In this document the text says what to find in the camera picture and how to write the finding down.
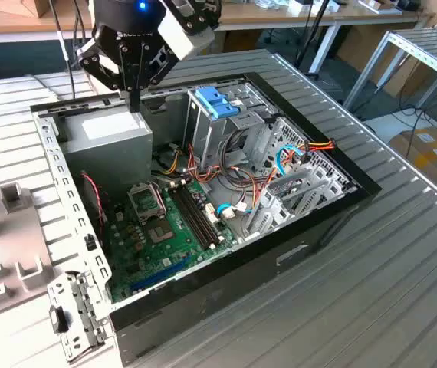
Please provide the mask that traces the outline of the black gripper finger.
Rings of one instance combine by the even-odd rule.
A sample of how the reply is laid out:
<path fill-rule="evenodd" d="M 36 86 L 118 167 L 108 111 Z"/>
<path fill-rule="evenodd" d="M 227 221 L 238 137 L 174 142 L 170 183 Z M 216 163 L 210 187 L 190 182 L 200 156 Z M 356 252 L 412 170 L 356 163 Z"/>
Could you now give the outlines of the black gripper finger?
<path fill-rule="evenodd" d="M 101 63 L 100 49 L 90 39 L 77 51 L 79 65 L 92 77 L 110 90 L 118 90 L 131 113 L 135 112 L 135 83 L 125 70 L 112 71 Z"/>
<path fill-rule="evenodd" d="M 140 112 L 141 91 L 158 84 L 177 64 L 174 54 L 161 54 L 152 61 L 142 60 L 136 69 L 133 84 L 133 112 Z"/>

